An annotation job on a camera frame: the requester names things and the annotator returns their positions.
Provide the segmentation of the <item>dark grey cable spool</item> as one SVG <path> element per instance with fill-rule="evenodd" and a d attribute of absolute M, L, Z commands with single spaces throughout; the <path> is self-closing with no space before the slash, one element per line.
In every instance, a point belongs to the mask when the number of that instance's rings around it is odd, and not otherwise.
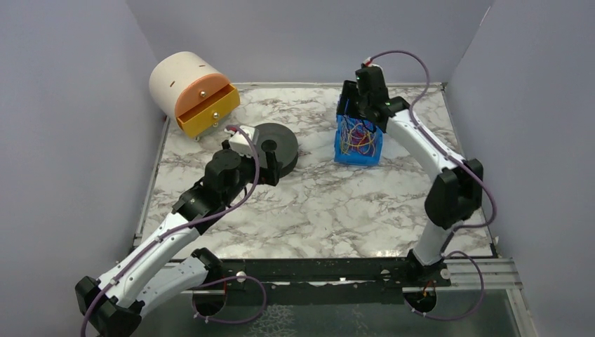
<path fill-rule="evenodd" d="M 281 167 L 281 178 L 287 176 L 295 168 L 299 157 L 296 135 L 287 126 L 278 123 L 259 124 L 256 129 L 259 131 L 256 141 L 258 152 L 264 154 L 261 144 L 265 140 L 274 140 L 277 144 L 275 152 Z"/>

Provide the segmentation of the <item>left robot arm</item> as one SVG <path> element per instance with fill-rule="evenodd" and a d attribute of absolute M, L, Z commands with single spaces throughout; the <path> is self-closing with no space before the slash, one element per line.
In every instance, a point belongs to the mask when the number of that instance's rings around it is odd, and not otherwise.
<path fill-rule="evenodd" d="M 143 318 L 178 293 L 225 282 L 220 259 L 208 249 L 197 249 L 175 268 L 165 265 L 245 203 L 257 185 L 277 185 L 298 157 L 296 140 L 246 140 L 236 134 L 224 141 L 203 177 L 180 195 L 148 239 L 98 278 L 83 277 L 76 284 L 81 336 L 88 325 L 102 336 L 130 336 Z"/>

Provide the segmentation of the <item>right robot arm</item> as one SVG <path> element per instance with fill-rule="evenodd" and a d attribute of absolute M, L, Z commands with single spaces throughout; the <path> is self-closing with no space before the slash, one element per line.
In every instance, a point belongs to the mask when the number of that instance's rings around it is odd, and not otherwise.
<path fill-rule="evenodd" d="M 437 270 L 455 232 L 480 208 L 483 165 L 465 159 L 441 142 L 401 96 L 391 97 L 383 71 L 363 66 L 355 80 L 346 80 L 337 115 L 372 124 L 403 146 L 421 165 L 432 186 L 424 201 L 427 224 L 406 256 L 405 274 L 420 279 Z"/>

